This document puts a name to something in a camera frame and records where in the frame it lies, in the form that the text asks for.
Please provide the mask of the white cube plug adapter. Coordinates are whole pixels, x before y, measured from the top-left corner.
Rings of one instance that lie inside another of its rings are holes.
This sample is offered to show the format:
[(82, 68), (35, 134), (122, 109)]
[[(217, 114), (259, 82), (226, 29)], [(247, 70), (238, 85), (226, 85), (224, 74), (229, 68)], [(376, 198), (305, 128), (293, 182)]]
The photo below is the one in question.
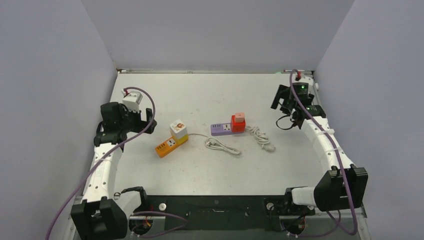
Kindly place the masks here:
[(182, 120), (177, 119), (169, 125), (170, 133), (175, 140), (179, 140), (184, 136), (188, 135), (188, 130), (186, 125)]

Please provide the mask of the orange power strip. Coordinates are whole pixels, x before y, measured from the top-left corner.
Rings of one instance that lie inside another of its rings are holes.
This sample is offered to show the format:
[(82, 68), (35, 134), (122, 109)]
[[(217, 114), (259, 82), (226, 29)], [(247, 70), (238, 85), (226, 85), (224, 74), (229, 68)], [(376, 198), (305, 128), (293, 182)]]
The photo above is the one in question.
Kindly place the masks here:
[(168, 138), (166, 141), (162, 142), (155, 147), (155, 152), (160, 158), (164, 158), (169, 153), (174, 151), (180, 146), (173, 137)]

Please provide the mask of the red cube plug adapter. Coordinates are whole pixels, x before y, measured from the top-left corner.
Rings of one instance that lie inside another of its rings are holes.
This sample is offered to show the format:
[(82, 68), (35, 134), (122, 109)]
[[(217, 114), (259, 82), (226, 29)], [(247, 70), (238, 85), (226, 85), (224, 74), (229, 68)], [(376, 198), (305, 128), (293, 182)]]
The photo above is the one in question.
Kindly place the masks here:
[(234, 122), (233, 115), (230, 120), (230, 130), (232, 133), (242, 133), (245, 131), (246, 120), (244, 122)]

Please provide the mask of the purple power strip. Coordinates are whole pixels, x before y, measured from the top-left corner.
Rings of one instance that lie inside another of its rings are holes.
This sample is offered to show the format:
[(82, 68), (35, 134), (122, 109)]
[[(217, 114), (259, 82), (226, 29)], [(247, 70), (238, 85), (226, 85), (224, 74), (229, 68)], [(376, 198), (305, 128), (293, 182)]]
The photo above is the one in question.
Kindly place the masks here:
[(210, 134), (212, 136), (232, 135), (230, 123), (215, 123), (210, 125)]

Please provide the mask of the yellow cube plug adapter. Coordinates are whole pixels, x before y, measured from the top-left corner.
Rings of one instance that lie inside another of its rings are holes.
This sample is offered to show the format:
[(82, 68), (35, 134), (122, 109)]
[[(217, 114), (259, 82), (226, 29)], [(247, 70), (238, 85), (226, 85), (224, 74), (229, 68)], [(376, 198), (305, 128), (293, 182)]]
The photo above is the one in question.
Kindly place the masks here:
[(188, 141), (189, 139), (189, 135), (185, 134), (184, 136), (177, 138), (176, 136), (173, 136), (173, 139), (175, 140), (176, 144), (178, 145), (182, 145), (183, 143), (185, 143), (186, 141)]

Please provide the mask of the pink cube plug adapter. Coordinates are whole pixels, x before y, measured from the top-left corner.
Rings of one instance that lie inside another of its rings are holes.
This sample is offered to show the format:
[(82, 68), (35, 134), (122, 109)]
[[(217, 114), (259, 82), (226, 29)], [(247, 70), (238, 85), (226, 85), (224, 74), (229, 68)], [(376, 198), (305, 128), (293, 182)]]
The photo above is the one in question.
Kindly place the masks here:
[(234, 115), (233, 115), (233, 118), (234, 118), (234, 122), (235, 123), (242, 123), (242, 122), (244, 122), (245, 121), (245, 113), (244, 112), (236, 112)]

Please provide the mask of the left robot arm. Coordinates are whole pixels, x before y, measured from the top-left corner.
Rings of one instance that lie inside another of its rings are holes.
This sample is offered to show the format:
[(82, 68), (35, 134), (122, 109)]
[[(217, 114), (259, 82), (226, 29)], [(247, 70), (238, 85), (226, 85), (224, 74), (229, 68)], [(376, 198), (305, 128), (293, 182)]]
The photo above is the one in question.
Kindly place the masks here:
[(118, 240), (128, 231), (128, 214), (114, 199), (118, 164), (131, 140), (128, 133), (137, 137), (153, 133), (156, 107), (146, 108), (145, 121), (138, 103), (108, 102), (101, 105), (100, 113), (88, 186), (81, 202), (72, 206), (70, 216), (81, 239)]

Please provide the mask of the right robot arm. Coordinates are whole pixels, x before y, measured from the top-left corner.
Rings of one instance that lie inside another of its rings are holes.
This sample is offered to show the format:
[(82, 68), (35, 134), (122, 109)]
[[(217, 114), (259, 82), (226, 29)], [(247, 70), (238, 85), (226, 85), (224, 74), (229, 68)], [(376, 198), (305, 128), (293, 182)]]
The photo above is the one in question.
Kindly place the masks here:
[(313, 206), (322, 212), (360, 208), (368, 173), (342, 150), (323, 108), (313, 104), (314, 97), (308, 83), (295, 82), (291, 86), (279, 85), (271, 105), (305, 133), (323, 169), (323, 177), (315, 187), (289, 188), (282, 207), (289, 214), (297, 213), (302, 206)]

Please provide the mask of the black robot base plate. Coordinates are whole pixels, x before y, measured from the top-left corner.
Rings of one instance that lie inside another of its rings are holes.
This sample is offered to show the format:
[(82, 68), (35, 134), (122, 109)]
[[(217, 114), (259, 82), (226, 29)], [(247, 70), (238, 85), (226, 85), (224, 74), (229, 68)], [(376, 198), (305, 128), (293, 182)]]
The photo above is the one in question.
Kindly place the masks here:
[[(155, 214), (142, 214), (154, 211)], [(162, 230), (243, 231), (296, 229), (305, 216), (315, 215), (307, 206), (295, 205), (288, 195), (150, 195), (130, 217), (128, 227), (139, 235)]]

